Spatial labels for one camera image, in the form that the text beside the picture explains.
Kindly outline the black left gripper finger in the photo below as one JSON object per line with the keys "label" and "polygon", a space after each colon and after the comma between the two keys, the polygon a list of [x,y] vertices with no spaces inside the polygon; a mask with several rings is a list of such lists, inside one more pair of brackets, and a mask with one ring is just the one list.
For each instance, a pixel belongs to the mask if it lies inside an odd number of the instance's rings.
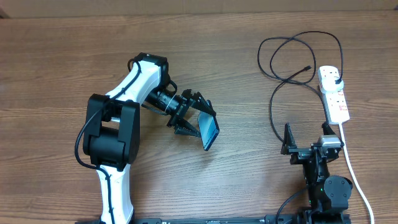
{"label": "black left gripper finger", "polygon": [[198,111],[207,113],[211,116],[215,116],[215,110],[208,104],[208,102],[204,99],[200,92],[196,92],[191,96],[191,107],[195,108]]}
{"label": "black left gripper finger", "polygon": [[174,126],[175,134],[185,135],[185,136],[193,136],[196,138],[200,138],[201,134],[197,128],[195,128],[192,124],[190,124],[187,120],[180,119]]}

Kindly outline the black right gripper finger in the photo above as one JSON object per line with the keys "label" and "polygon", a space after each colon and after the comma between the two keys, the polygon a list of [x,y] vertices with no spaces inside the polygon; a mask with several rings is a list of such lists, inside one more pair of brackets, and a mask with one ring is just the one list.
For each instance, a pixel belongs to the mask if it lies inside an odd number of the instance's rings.
{"label": "black right gripper finger", "polygon": [[332,128],[330,127],[329,123],[327,121],[325,121],[322,124],[322,130],[323,130],[323,134],[324,135],[335,135],[336,133],[334,132],[334,130],[332,130]]}
{"label": "black right gripper finger", "polygon": [[286,123],[284,126],[284,138],[282,141],[282,148],[280,153],[282,155],[288,155],[296,153],[297,145],[295,143],[295,139],[292,134],[292,130],[289,123]]}

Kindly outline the Galaxy S24+ smartphone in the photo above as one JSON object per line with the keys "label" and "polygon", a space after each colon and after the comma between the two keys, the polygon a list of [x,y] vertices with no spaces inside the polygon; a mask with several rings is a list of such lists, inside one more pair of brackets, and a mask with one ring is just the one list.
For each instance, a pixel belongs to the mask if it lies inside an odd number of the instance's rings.
{"label": "Galaxy S24+ smartphone", "polygon": [[203,148],[205,151],[208,151],[220,133],[220,128],[218,126],[216,117],[205,112],[200,112],[197,120],[200,128]]}

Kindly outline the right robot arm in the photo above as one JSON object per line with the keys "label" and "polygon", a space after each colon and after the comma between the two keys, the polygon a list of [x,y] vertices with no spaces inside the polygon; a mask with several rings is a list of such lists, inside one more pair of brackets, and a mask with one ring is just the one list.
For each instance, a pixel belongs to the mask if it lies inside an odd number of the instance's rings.
{"label": "right robot arm", "polygon": [[299,148],[294,140],[290,124],[285,124],[281,153],[290,156],[292,165],[301,165],[306,187],[293,194],[289,203],[302,192],[308,192],[310,206],[301,208],[294,215],[284,218],[284,223],[350,223],[348,209],[353,183],[346,177],[330,175],[328,163],[339,158],[345,145],[326,123],[323,134],[308,148]]}

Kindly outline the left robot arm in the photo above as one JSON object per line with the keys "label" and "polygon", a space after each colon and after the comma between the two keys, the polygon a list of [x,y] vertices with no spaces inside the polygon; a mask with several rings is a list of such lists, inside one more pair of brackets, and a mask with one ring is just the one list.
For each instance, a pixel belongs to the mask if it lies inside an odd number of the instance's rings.
{"label": "left robot arm", "polygon": [[105,95],[88,100],[86,121],[76,138],[90,157],[78,163],[94,169],[100,179],[103,211],[97,223],[132,223],[129,171],[140,144],[140,109],[169,116],[167,126],[177,135],[201,138],[208,151],[220,133],[211,101],[186,89],[181,95],[169,75],[167,58],[141,52],[127,63],[125,79]]}

